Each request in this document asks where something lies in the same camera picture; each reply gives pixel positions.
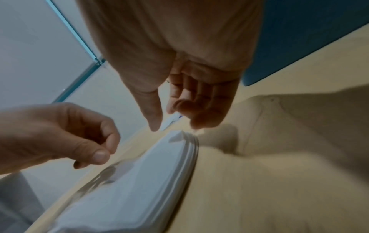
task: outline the wooden table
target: wooden table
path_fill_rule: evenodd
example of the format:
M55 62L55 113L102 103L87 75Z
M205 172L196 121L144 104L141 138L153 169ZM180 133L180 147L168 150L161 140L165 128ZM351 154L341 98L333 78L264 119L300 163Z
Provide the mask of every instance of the wooden table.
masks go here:
M224 122L187 119L138 132L109 164L169 130L199 138L198 161L168 232L369 232L369 25L250 87ZM44 232L94 168L28 233Z

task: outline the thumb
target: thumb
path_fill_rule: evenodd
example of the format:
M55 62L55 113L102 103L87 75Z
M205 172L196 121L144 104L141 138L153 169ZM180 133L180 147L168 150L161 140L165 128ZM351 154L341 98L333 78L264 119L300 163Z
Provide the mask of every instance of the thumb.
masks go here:
M63 142L63 154L76 161L101 165L110 158L110 152L98 143L65 132L59 139Z
M163 120L163 110L161 109L158 90L151 92L142 92L132 88L129 88L129 90L149 123L151 131L157 131Z

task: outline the human hand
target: human hand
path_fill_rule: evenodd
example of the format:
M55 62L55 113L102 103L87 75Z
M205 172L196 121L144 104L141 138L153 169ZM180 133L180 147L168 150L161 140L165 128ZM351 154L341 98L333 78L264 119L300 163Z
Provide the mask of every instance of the human hand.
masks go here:
M168 78L167 112L194 129L226 116L251 64L262 0L78 0L104 58L136 99L150 129L163 114L157 88Z
M71 158L74 168L104 164L120 140L112 119L62 103L0 112L0 174Z

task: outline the gray object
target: gray object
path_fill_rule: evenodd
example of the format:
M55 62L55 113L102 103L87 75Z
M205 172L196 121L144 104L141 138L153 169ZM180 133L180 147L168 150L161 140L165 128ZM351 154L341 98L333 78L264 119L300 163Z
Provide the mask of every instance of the gray object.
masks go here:
M49 233L163 232L196 162L197 138L172 131L139 159L83 187Z

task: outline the blue mat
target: blue mat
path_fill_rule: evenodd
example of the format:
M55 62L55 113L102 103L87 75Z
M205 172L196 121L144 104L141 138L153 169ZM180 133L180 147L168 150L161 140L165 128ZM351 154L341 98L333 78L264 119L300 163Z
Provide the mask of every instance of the blue mat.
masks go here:
M369 0L266 0L245 86L369 23Z

